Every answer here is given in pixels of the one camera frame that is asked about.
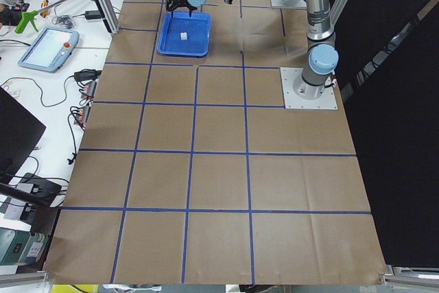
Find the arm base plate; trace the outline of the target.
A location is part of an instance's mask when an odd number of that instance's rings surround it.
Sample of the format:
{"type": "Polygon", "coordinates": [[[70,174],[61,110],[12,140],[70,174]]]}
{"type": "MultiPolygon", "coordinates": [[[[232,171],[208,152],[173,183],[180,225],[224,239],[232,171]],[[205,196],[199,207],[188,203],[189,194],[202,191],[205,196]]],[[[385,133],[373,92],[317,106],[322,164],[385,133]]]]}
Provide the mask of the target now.
{"type": "Polygon", "coordinates": [[[270,0],[272,8],[305,10],[307,8],[306,0],[270,0]]]}
{"type": "Polygon", "coordinates": [[[284,107],[287,110],[337,110],[331,79],[321,86],[308,85],[302,78],[303,68],[281,67],[284,107]]]}

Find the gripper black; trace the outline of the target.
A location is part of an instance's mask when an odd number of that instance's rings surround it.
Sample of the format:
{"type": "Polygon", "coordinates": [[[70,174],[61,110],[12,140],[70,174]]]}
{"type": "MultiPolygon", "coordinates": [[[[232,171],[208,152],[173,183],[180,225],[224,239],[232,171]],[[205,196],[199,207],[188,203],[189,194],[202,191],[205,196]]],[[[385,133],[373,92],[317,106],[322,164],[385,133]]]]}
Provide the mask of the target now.
{"type": "Polygon", "coordinates": [[[197,7],[192,6],[188,0],[165,0],[165,7],[171,17],[174,16],[174,11],[178,8],[187,8],[189,16],[192,16],[192,13],[198,9],[197,7]]]}

